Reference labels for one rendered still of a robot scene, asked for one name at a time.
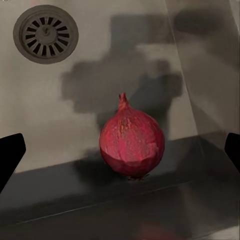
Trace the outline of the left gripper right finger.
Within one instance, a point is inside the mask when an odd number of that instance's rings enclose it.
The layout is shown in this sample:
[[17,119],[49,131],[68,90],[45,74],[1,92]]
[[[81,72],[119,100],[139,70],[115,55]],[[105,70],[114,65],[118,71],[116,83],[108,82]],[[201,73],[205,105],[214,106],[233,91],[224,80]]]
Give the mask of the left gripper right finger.
[[240,135],[229,133],[225,142],[224,150],[240,172]]

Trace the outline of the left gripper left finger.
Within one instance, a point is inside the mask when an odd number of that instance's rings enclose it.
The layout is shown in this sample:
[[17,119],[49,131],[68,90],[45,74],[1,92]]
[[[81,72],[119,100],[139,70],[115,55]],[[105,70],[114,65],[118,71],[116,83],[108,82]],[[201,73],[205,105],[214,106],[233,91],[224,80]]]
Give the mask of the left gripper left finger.
[[26,152],[23,134],[0,138],[0,193]]

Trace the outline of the vidalia onion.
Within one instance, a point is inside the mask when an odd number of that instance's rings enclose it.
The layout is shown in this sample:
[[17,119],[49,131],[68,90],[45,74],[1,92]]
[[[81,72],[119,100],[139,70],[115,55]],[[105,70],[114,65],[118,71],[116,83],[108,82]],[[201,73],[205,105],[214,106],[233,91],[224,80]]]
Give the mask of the vidalia onion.
[[117,113],[102,128],[99,148],[111,170],[140,183],[161,162],[166,143],[160,124],[133,108],[124,92]]

